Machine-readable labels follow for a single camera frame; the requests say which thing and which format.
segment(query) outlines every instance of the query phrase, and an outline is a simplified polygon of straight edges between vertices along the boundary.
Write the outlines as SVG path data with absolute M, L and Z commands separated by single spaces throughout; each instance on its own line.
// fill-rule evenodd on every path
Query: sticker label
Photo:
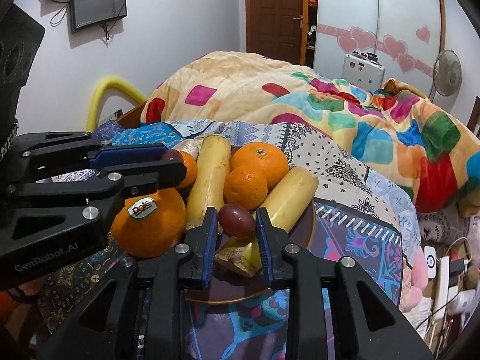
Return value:
M 128 213 L 132 218 L 141 219 L 150 215 L 156 209 L 157 205 L 154 200 L 149 196 L 145 196 L 131 205 L 128 209 Z

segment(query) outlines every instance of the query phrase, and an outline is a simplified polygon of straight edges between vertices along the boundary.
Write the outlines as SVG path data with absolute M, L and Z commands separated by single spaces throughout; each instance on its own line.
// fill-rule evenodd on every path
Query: patterned bedsheet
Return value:
M 480 208 L 480 142 L 421 92 L 390 79 L 369 93 L 308 67 L 256 54 L 213 52 L 155 90 L 141 121 L 300 122 L 392 180 L 418 212 L 463 199 Z

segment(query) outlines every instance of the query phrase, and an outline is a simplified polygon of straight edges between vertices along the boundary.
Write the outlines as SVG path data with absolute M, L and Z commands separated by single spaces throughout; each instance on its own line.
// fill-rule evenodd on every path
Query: orange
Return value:
M 225 178 L 223 193 L 228 203 L 252 211 L 267 197 L 267 180 L 259 169 L 239 166 Z
M 185 204 L 175 188 L 125 200 L 111 232 L 118 245 L 136 257 L 157 257 L 175 245 L 185 230 Z
M 242 165 L 260 169 L 267 179 L 269 191 L 289 172 L 289 162 L 283 151 L 263 142 L 248 143 L 236 151 L 232 156 L 231 169 Z
M 180 151 L 180 154 L 183 157 L 183 164 L 187 167 L 187 175 L 177 188 L 185 188 L 192 184 L 197 178 L 197 163 L 195 158 L 186 151 Z

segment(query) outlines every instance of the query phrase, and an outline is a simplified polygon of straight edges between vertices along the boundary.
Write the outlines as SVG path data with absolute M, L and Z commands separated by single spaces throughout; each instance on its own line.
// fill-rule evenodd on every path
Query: wooden bed frame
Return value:
M 117 119 L 117 123 L 123 128 L 138 128 L 140 127 L 140 115 L 145 108 L 145 103 L 142 103 L 135 108 L 129 110 Z
M 477 96 L 473 105 L 472 114 L 466 127 L 480 138 L 480 98 Z

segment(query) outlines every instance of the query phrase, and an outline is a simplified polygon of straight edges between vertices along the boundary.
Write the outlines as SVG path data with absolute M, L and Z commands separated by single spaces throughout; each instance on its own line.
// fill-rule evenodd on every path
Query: peeled banana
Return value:
M 222 208 L 223 184 L 230 173 L 230 155 L 230 142 L 221 135 L 208 135 L 203 140 L 197 159 L 197 178 L 187 200 L 185 231 L 203 223 L 207 207 Z

